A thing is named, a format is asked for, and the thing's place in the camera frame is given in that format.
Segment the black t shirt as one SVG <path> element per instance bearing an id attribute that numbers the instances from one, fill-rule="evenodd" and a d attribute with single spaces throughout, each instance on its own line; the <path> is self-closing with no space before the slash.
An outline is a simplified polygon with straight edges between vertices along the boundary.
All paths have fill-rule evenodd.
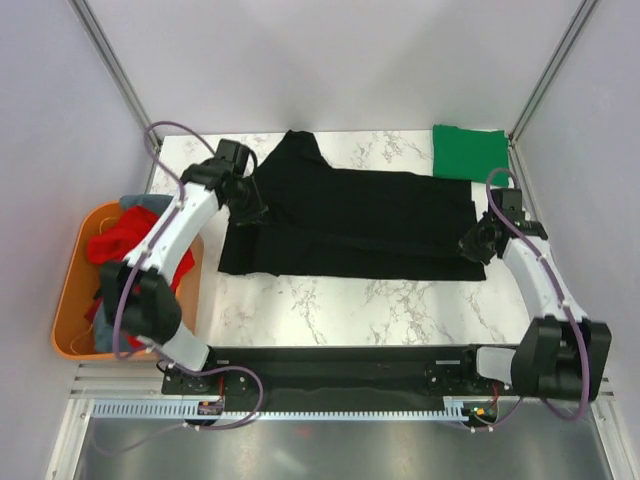
<path id="1" fill-rule="evenodd" d="M 268 210 L 230 224 L 219 271 L 481 282 L 458 243 L 476 224 L 471 185 L 332 167 L 310 132 L 288 131 L 254 173 Z"/>

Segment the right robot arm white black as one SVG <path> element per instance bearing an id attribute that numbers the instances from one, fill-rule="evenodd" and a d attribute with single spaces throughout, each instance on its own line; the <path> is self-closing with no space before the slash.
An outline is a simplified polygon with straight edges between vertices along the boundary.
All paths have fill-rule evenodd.
<path id="1" fill-rule="evenodd" d="M 515 347 L 480 347 L 458 368 L 467 392 L 483 392 L 494 380 L 522 397 L 593 401 L 600 389 L 612 335 L 579 306 L 555 265 L 541 223 L 527 219 L 516 188 L 490 189 L 489 207 L 459 242 L 476 263 L 501 260 L 511 272 L 531 318 Z"/>

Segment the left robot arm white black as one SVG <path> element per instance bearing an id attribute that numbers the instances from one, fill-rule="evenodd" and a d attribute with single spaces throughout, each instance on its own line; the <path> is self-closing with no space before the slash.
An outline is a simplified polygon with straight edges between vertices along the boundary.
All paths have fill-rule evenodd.
<path id="1" fill-rule="evenodd" d="M 185 382 L 196 392 L 216 388 L 220 371 L 208 362 L 211 348 L 186 326 L 171 283 L 195 237 L 223 207 L 239 225 L 266 214 L 256 181 L 245 172 L 249 163 L 257 163 L 252 149 L 222 139 L 210 158 L 181 176 L 168 171 L 177 182 L 168 207 L 122 260 L 101 267 L 100 291 L 116 358 L 129 355 L 120 350 L 120 334 L 126 333 L 185 369 Z"/>

